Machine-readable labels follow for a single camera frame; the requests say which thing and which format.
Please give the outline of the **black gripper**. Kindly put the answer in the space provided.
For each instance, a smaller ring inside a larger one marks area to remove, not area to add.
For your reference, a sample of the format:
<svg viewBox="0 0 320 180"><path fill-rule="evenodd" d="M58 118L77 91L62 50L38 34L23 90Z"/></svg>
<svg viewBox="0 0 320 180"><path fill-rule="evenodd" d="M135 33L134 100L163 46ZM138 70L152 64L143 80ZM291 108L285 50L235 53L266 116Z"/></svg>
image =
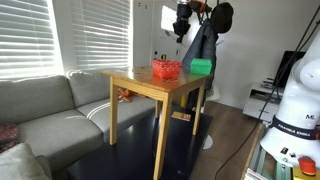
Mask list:
<svg viewBox="0 0 320 180"><path fill-rule="evenodd" d="M192 10L188 0L179 0L177 5L177 19L173 23L174 33L177 35L176 42L182 43L183 36L190 28L189 18L192 15Z"/></svg>

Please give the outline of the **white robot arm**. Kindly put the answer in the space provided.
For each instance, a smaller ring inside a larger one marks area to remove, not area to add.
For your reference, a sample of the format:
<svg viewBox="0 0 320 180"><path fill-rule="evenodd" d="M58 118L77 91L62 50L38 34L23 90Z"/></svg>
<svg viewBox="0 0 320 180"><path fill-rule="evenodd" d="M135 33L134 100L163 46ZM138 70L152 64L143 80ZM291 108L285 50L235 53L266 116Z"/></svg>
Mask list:
<svg viewBox="0 0 320 180"><path fill-rule="evenodd" d="M199 20L200 29L182 60L182 68L195 71L194 62L208 62L200 72L208 76L206 88L212 87L216 69L216 41L231 29L233 7L228 2L211 8L197 0L180 0L177 19L173 23L178 42L187 34L192 13L205 13ZM260 145L278 162L297 166L303 160L320 163L320 40L315 38L306 54L290 71L281 102Z"/></svg>

